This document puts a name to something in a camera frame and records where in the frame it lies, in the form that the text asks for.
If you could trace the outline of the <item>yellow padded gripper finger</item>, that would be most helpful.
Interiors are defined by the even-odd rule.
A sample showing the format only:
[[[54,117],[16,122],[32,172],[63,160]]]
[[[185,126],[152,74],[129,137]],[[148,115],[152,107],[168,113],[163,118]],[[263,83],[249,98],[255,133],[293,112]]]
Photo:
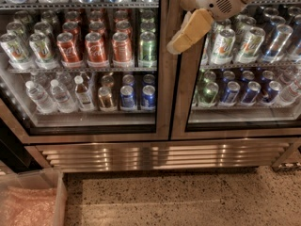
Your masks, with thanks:
[[[181,0],[180,6],[183,10],[191,11],[197,7],[196,0]]]
[[[201,40],[212,28],[214,18],[210,11],[199,8],[188,11],[180,30],[172,37],[166,48],[172,55],[179,55]]]

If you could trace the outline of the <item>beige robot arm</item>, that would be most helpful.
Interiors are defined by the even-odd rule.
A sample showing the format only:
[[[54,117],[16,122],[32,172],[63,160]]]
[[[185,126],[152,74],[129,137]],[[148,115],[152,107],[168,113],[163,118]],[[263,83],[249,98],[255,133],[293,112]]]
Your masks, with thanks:
[[[181,0],[187,13],[181,28],[167,45],[170,54],[179,55],[201,40],[214,22],[224,21],[240,13],[255,0]]]

